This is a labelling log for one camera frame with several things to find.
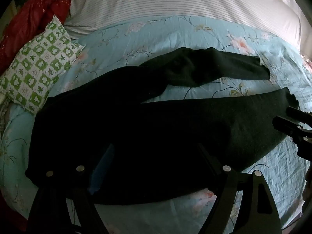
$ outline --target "pink flower print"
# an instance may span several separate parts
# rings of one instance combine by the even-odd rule
[[[75,60],[75,62],[73,63],[72,66],[76,65],[79,62],[82,62],[82,61],[85,61],[86,59],[88,59],[88,57],[89,57],[88,51],[89,51],[89,48],[83,49],[83,51],[80,52],[80,54],[78,55],[77,59]]]
[[[270,75],[270,82],[272,84],[277,84],[277,76],[275,74]]]
[[[137,23],[131,24],[126,32],[126,35],[128,35],[130,32],[140,31],[144,25],[146,25],[146,23],[143,23],[143,22],[137,22]]]
[[[112,224],[109,224],[107,226],[107,230],[109,234],[120,234],[120,230]]]
[[[262,32],[261,33],[261,38],[264,40],[270,40],[270,35],[267,32]]]
[[[241,54],[255,54],[255,51],[250,46],[248,46],[244,38],[234,37],[232,34],[228,34],[227,36],[231,39],[230,45],[234,48],[237,48]]]
[[[63,89],[61,90],[61,93],[72,90],[74,88],[75,88],[75,82],[74,81],[67,82],[67,83],[65,83]]]
[[[196,203],[193,206],[193,212],[195,216],[197,216],[201,212],[201,210],[206,205],[208,205],[209,202],[214,203],[214,201],[216,200],[216,196],[208,189],[193,193],[191,197],[196,200]]]
[[[303,60],[304,67],[312,74],[312,62],[309,59]]]

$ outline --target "leaf print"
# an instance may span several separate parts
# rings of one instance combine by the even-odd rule
[[[96,63],[96,59],[92,59],[91,62],[90,62],[90,65],[94,65]]]
[[[238,97],[238,96],[241,96],[241,94],[236,90],[231,90],[230,96],[231,97]]]
[[[37,92],[40,92],[40,93],[43,92],[43,87],[38,86]]]
[[[243,83],[240,83],[240,84],[238,85],[238,89],[241,91],[241,88],[242,88],[243,86],[244,86]]]
[[[203,24],[197,25],[195,31],[204,30],[204,31],[212,31],[210,27],[204,26]]]
[[[221,77],[220,82],[226,84],[227,83],[227,77]]]

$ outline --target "bed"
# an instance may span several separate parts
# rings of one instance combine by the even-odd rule
[[[214,47],[260,57],[270,69],[270,80],[221,78],[198,88],[168,86],[161,96],[150,101],[246,96],[287,86],[301,110],[312,110],[312,70],[298,52],[300,20],[281,0],[72,0],[65,28],[86,47],[49,96],[179,47]],[[81,113],[77,119],[89,115]],[[33,124],[33,115],[13,104],[0,151],[1,192],[8,205],[25,218],[37,191],[25,177]],[[66,130],[47,135],[47,142],[58,136],[66,136]],[[296,151],[296,145],[286,138],[244,171],[258,169],[264,174],[283,227],[301,212],[303,204],[308,162]],[[225,233],[233,230],[241,195],[237,194]],[[215,199],[205,189],[157,203],[96,208],[110,233],[198,233]],[[70,200],[68,208],[73,222],[78,223]]]

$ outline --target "light blue bedsheet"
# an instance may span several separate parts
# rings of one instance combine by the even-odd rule
[[[179,47],[214,47],[221,51],[259,56],[261,62],[270,69],[271,79],[248,81],[221,78],[191,89],[168,86],[161,96],[150,101],[246,96],[287,86],[298,99],[301,110],[312,110],[312,76],[305,68],[299,52],[279,37],[248,26],[197,16],[146,17],[96,31],[81,38],[79,43],[86,45],[84,51],[54,85],[50,96],[76,88],[115,68],[140,65]],[[82,112],[77,119],[96,119],[98,115],[105,113]],[[2,192],[8,204],[25,217],[29,215],[36,192],[36,187],[24,174],[33,123],[34,117],[30,113],[14,105],[0,151]],[[47,134],[46,141],[48,143],[59,136],[66,136],[66,130],[60,128],[54,134]],[[296,155],[296,150],[292,141],[286,138],[246,170],[252,172],[258,169],[264,174],[283,226],[301,211],[303,204],[301,195],[308,163]],[[203,190],[159,203],[96,207],[110,233],[195,234],[204,223],[215,198],[211,192]],[[233,228],[240,199],[241,193],[238,193],[226,233]],[[70,212],[74,212],[70,201],[68,204]]]

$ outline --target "bedding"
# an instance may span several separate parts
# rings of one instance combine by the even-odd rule
[[[55,14],[64,23],[71,0],[29,0],[13,17],[0,43],[0,75],[18,51],[45,30]]]
[[[301,110],[312,110],[312,75],[296,48],[275,34],[249,26],[200,16],[143,17],[100,29],[82,37],[79,43],[86,45],[85,49],[56,82],[49,96],[69,91],[113,69],[140,65],[179,47],[214,47],[219,51],[260,57],[261,64],[270,70],[270,80],[220,78],[197,88],[168,86],[162,95],[147,102],[248,96],[288,87],[299,101]],[[104,100],[94,99],[90,104],[97,101],[103,103]],[[97,114],[82,112],[77,119],[89,119],[91,116],[96,118]],[[37,191],[36,186],[25,177],[33,124],[34,117],[30,113],[13,105],[0,148],[1,191],[7,203],[26,218]],[[47,135],[47,143],[66,135],[66,129],[55,131],[55,134]],[[303,204],[302,192],[308,163],[299,158],[296,151],[296,145],[287,137],[255,165],[244,170],[250,173],[258,169],[264,174],[283,226],[301,212]],[[233,229],[241,195],[237,194],[226,233]],[[96,205],[96,208],[110,233],[189,234],[199,231],[215,199],[213,193],[204,189],[162,202],[129,206]],[[70,200],[68,207],[73,222],[78,223]]]
[[[76,60],[84,46],[72,43],[54,15],[44,32],[26,43],[0,77],[0,92],[36,114],[59,77]]]
[[[278,35],[300,48],[300,21],[281,0],[72,0],[65,29],[79,38],[121,20],[154,15],[198,15]]]

